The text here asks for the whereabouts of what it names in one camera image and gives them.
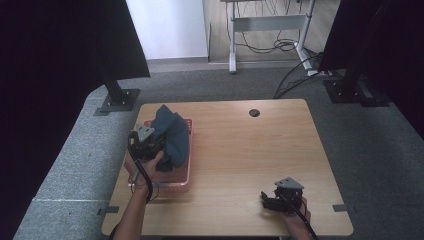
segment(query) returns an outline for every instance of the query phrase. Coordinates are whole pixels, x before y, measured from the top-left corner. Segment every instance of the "human hand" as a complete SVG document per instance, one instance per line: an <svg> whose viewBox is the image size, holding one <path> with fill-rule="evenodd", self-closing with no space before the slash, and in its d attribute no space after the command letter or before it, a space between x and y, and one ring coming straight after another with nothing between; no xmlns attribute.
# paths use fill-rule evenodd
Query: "human hand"
<svg viewBox="0 0 424 240"><path fill-rule="evenodd" d="M150 160L148 162L141 164L143 166L144 170L146 170L146 173L150 177L150 179L152 179L154 177L154 175L156 173L156 165L162 159L162 157L163 157L163 151L159 151L158 154L156 155L156 157L153 160ZM127 157L127 158L125 158L124 167L129 173L128 183L132 184L133 183L132 182L133 176L136 173L136 171L138 170L137 166L135 165L132 158ZM146 181L143 178L143 176L141 174L139 174L138 177L137 177L137 181L134 184L144 185L145 182Z"/></svg>
<svg viewBox="0 0 424 240"><path fill-rule="evenodd" d="M308 222L311 222L311 212L307 210L307 201L306 198L302 198L303 203L300 207L299 211L305 215L305 218ZM302 219L297 215L290 215L287 213L280 213L281 218L287 226L287 230L289 230L292 237L296 240L310 240L311 234L309 230L306 228L305 223Z"/></svg>

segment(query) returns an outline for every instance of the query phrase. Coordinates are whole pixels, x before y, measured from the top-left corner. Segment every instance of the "cord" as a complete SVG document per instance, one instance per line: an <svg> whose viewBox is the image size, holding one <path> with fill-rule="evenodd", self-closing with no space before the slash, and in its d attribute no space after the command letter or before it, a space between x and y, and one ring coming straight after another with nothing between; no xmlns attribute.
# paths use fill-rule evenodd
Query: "cord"
<svg viewBox="0 0 424 240"><path fill-rule="evenodd" d="M130 135L128 136L128 153L131 156L131 159L134 161L134 164L137 166L139 173L141 173L141 175L143 175L144 180L146 180L146 184L148 187L148 192L147 192L147 197L146 197L146 203L148 203L150 201L150 199L152 198L152 193L153 193L153 184L152 184L152 180L150 179L149 175L147 174L146 170L143 168L143 165L141 165L139 159L136 159L134 157L134 153L131 149L131 139L134 138L136 136L137 132L131 132Z"/></svg>
<svg viewBox="0 0 424 240"><path fill-rule="evenodd" d="M288 9L290 7L290 2L291 2L291 0L289 0L289 4L286 7L286 15L287 15ZM237 12L238 12L239 17L241 17L242 14L240 14L240 7L239 7L239 4L238 3L237 3ZM231 41L230 30L229 30L229 27L228 27L228 3L225 4L225 13L226 13L226 23L227 23L227 35L228 35L228 39ZM256 48L256 47L252 47L251 45L249 45L247 43L247 40L246 40L246 37L245 37L245 35L247 33L245 33L245 32L242 32L243 39L244 39L245 44L235 43L235 45L247 47L252 52L258 53L258 54L271 53L271 52L273 52L274 50L277 50L277 49L279 49L279 50L281 50L283 52L288 52L288 51L292 51L292 50L296 49L296 46L294 44L296 42L298 42L298 41L293 40L293 39L279 39L279 36L280 36L281 32L282 32L282 30L280 30L280 32L278 33L277 40L274 41L274 47L272 47L272 48Z"/></svg>
<svg viewBox="0 0 424 240"><path fill-rule="evenodd" d="M303 215L306 216L306 213L308 212L308 206L306 206L306 203L303 201L303 199L300 199L300 201L302 201L303 206L305 206L305 213Z"/></svg>
<svg viewBox="0 0 424 240"><path fill-rule="evenodd" d="M134 193L134 189L135 189L135 187L136 186L144 186L144 185L146 185L146 184L143 184L143 185L136 185L136 184L134 184L134 183L131 183L131 187L130 187L130 189L131 189L131 193Z"/></svg>
<svg viewBox="0 0 424 240"><path fill-rule="evenodd" d="M285 93L287 93L288 91L290 91L290 90L292 90L293 88L295 88L296 86L298 86L298 85L300 85L300 84L302 84L302 83L304 83L305 81L307 81L307 80L309 80L309 79L311 79L311 78L313 78L313 77L315 77L316 75L318 75L319 74L319 72L317 72L317 73L315 73L315 74L313 74L313 75L311 75L311 76L309 76L309 77L307 77L307 78L305 78L305 79L302 79L302 80L297 80L297 81L293 81L293 82L289 82L289 84L288 85L290 85L290 84L294 84L293 86L291 86L291 87L286 87L286 88L284 88L281 92L280 92L280 94L278 94L278 96L275 98L275 99L279 99L279 98L281 98L281 96L283 96Z"/></svg>
<svg viewBox="0 0 424 240"><path fill-rule="evenodd" d="M272 5L272 1L269 3L270 5L271 5L271 8L269 7L269 5L268 5L268 1L267 0L265 0L265 5L266 5L266 8L268 8L268 11L269 11L269 13L271 13L271 15L275 15L276 14L276 12L277 12L277 9L276 8L274 8L274 5Z"/></svg>
<svg viewBox="0 0 424 240"><path fill-rule="evenodd" d="M289 205L289 207L291 209L294 210L294 212L300 217L300 219L302 219L303 223L305 224L306 228L308 229L308 231L311 233L311 236L315 239L315 240L319 240L318 236L315 234L314 230L311 227L311 224L309 223L308 219L306 219L305 215L306 215L306 204L305 204L305 215L302 214L299 209L297 209L296 207L293 206L293 204L291 204L284 196L283 194L280 194L279 196L282 200L284 200L284 202L286 202L287 205Z"/></svg>
<svg viewBox="0 0 424 240"><path fill-rule="evenodd" d="M281 95L277 95L278 94L278 92L281 90L280 89L280 87L283 85L283 83L284 83L284 81L287 79L287 77L297 68L297 67L299 67L300 65L302 65L304 62L306 62L306 61L308 61L308 60L311 60L311 59L314 59L314 58L317 58L317 57L319 57L321 55L321 53L318 53L317 55L315 55L315 56L312 56L312 57L309 57L309 58L307 58L307 59L305 59L305 60L303 60L303 61L301 61L299 64L297 64L294 68L292 68L287 74L286 74L286 76L284 76L284 78L281 80L281 82L280 82L280 84L278 84L278 87L277 87L277 90L275 91L275 94L274 94L274 99L279 99L281 96L282 96L282 94Z"/></svg>
<svg viewBox="0 0 424 240"><path fill-rule="evenodd" d="M153 200L155 200L158 196L159 196L159 183L157 183L157 182L155 182L155 181L152 181L152 183L154 183L155 185L156 185L156 189L157 189L157 191L156 191L156 196L154 197L154 198L152 198L152 199L150 199L150 202L151 201L153 201ZM134 193L134 188L133 188L133 186L134 186L134 184L131 184L131 193Z"/></svg>

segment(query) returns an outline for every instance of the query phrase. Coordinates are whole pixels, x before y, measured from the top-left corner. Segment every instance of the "hole in table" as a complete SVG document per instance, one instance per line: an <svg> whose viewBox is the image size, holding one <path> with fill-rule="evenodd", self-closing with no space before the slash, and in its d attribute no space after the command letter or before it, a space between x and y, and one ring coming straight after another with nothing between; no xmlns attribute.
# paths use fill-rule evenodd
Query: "hole in table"
<svg viewBox="0 0 424 240"><path fill-rule="evenodd" d="M252 117L259 117L259 115L261 114L261 112L259 112L258 109L252 109L249 111L249 115Z"/></svg>

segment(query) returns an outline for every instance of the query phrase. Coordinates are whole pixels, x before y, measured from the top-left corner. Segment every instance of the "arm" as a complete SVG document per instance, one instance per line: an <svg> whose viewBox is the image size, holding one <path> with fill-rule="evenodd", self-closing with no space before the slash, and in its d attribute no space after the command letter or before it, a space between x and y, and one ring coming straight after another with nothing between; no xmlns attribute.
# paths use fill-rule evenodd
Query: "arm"
<svg viewBox="0 0 424 240"><path fill-rule="evenodd" d="M150 178L153 178L156 164L160 159L162 159L162 157L163 152L160 151L154 160L143 163L143 167ZM124 166L130 174L128 178L128 181L130 182L132 175L134 174L137 167L132 161L126 161ZM134 193L131 196L124 215L122 215L121 221L116 228L116 232L113 237L114 240L132 240L140 238L141 230L143 227L144 212L146 210L147 192L148 188L145 184L145 180L141 175L139 175L135 185Z"/></svg>
<svg viewBox="0 0 424 240"><path fill-rule="evenodd" d="M303 198L304 205L302 204L302 207L300 208L300 212L304 213L307 206L307 201L305 198ZM309 230L306 228L305 224L303 223L302 219L300 219L297 214L295 215L287 215L285 213L280 213L281 218L283 219L284 223L287 226L287 229L289 230L292 237L296 240L310 240L312 239L312 236L309 232ZM308 222L311 222L311 212L306 210L305 214L306 219Z"/></svg>

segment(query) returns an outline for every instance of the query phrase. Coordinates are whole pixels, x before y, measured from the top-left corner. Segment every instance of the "black cable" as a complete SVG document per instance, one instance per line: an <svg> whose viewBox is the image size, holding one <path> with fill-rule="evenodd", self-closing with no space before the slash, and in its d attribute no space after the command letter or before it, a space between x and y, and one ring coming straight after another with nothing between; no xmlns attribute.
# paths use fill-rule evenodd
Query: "black cable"
<svg viewBox="0 0 424 240"><path fill-rule="evenodd" d="M271 1L271 3L272 3L272 5L273 5L273 8L274 8L275 14L278 14L278 9L277 9L277 0L273 0L273 1Z"/></svg>
<svg viewBox="0 0 424 240"><path fill-rule="evenodd" d="M157 189L158 191L156 192L156 196L155 196L152 200L150 200L150 201L155 200L155 199L159 196L159 183L157 183L157 182L155 182L155 181L153 181L153 183L155 183L155 184L156 184L156 189Z"/></svg>
<svg viewBox="0 0 424 240"><path fill-rule="evenodd" d="M306 203L303 201L303 199L301 199L303 206L305 206L305 213L303 215L306 216L306 213L308 212L308 206L306 206Z"/></svg>
<svg viewBox="0 0 424 240"><path fill-rule="evenodd" d="M241 17L242 15L240 14L240 8L239 8L238 3L237 3L237 12L238 12L239 17ZM225 14L226 14L226 23L227 23L227 35L228 35L228 39L231 41L230 30L229 30L229 27L228 27L228 3L225 3ZM258 54L271 53L271 52L273 52L274 50L277 50L277 49L279 49L279 50L281 50L283 52L288 52L288 51L292 51L292 50L296 49L296 46L294 44L296 42L298 42L298 41L295 41L293 39L279 39L279 36L280 36L281 31L278 33L277 40L274 41L274 47L272 47L272 48L256 48L256 47L250 46L247 43L247 40L246 40L246 37L245 37L245 34L247 34L247 33L245 33L245 32L242 32L242 35L243 35L244 42L246 44L235 43L235 45L236 46L247 47L252 52L258 53Z"/></svg>
<svg viewBox="0 0 424 240"><path fill-rule="evenodd" d="M271 5L271 8L270 8L270 7L269 7L269 5L268 5L268 1L267 1L267 0L265 0L265 5L266 5L266 8L268 8L269 13L270 13L272 16L274 16L274 15L275 15L275 9L273 8L272 3L270 3L270 5Z"/></svg>
<svg viewBox="0 0 424 240"><path fill-rule="evenodd" d="M146 180L146 184L148 187L148 192L147 192L147 197L146 197L146 203L148 203L150 201L150 199L152 198L152 193L153 193L153 184L152 184L152 180L150 179L149 175L147 174L146 170L143 168L143 166L141 165L139 159L134 157L134 153L132 152L131 149L131 139L134 138L136 136L137 132L133 131L130 133L130 135L128 136L128 153L131 156L131 159L134 161L135 166L137 167L139 173L141 173L141 175L144 177L144 180Z"/></svg>
<svg viewBox="0 0 424 240"><path fill-rule="evenodd" d="M318 75L319 74L319 72L317 72L317 73L315 73L315 74L312 74L311 76L309 76L309 77L307 77L306 79L303 79L303 80L298 80L298 81L294 81L294 82L290 82L290 83L294 83L294 85L293 86L291 86L291 87L288 87L288 88L285 88L285 89L283 89L279 94L278 94L278 96L275 98L275 99L279 99L279 98L281 98L281 96L283 96L285 93L287 93L288 91L290 91L290 90L292 90L293 88L295 88L295 87L297 87L298 85L300 85L300 84L302 84L302 83L304 83L305 81L307 81L307 80L309 80L309 79L311 79L311 78L313 78L313 77L315 77L316 75Z"/></svg>
<svg viewBox="0 0 424 240"><path fill-rule="evenodd" d="M311 227L311 224L309 223L308 219L306 219L305 215L303 215L299 209L297 209L295 206L293 206L293 204L291 204L284 196L283 194L280 194L279 196L283 201L286 202L287 205L289 205L289 207L291 209L294 210L294 212L300 217L300 219L302 219L303 223L305 224L306 228L308 229L309 233L311 233L311 236L315 239L315 240L319 240L318 236L315 234L314 230Z"/></svg>
<svg viewBox="0 0 424 240"><path fill-rule="evenodd" d="M289 0L288 4L286 6L286 15L289 14L290 3L291 3L291 0Z"/></svg>
<svg viewBox="0 0 424 240"><path fill-rule="evenodd" d="M249 4L249 2L250 1L247 1L246 2L246 5L244 5L244 10L243 10L243 15L242 16L244 16L244 14L246 13L246 8L247 8L247 5Z"/></svg>
<svg viewBox="0 0 424 240"><path fill-rule="evenodd" d="M280 82L280 84L278 85L278 87L277 87L277 90L275 91L275 94L274 94L274 99L278 99L277 98L277 93L280 91L280 87L283 85L283 83L284 83L284 81L286 80L286 78L297 68L297 67L299 67L300 65L302 65L304 62L306 62L306 61L308 61L308 60L311 60L311 59L313 59L313 58L316 58L318 55L315 55L315 56L312 56L312 57L309 57L309 58L307 58L307 59L305 59L305 60L303 60L303 61L301 61L299 64L297 64L294 68L292 68L287 74L286 74L286 76L284 76L284 78L283 78L283 80L281 80L281 82Z"/></svg>

